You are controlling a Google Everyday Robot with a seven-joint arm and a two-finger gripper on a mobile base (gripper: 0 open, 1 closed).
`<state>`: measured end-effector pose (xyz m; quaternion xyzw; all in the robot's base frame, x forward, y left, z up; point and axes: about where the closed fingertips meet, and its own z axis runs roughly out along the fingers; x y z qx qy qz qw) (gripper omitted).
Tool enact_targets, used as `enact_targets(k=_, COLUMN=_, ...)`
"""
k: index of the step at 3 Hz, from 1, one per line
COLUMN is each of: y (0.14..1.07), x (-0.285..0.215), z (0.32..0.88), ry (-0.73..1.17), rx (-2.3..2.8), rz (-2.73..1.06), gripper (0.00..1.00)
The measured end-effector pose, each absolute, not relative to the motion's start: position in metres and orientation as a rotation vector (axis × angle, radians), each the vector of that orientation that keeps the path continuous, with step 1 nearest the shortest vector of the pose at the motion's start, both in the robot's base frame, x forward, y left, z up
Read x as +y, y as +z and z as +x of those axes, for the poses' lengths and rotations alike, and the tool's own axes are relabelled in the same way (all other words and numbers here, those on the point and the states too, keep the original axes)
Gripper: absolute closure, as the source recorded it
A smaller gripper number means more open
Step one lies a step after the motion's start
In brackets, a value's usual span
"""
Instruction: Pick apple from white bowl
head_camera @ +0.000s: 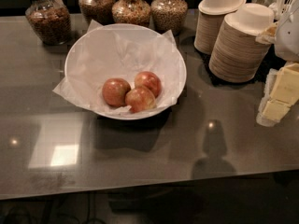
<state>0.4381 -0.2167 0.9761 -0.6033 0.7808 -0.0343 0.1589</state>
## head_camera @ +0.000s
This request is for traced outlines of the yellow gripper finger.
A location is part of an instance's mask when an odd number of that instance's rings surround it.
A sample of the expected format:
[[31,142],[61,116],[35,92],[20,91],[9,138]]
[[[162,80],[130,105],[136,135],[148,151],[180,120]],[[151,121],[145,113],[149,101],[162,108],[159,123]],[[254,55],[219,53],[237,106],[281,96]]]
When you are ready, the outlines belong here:
[[274,44],[277,27],[278,24],[276,22],[272,23],[268,28],[256,36],[255,41],[264,45]]
[[256,121],[273,127],[299,101],[299,63],[285,63],[279,70],[271,69],[266,77],[263,98]]

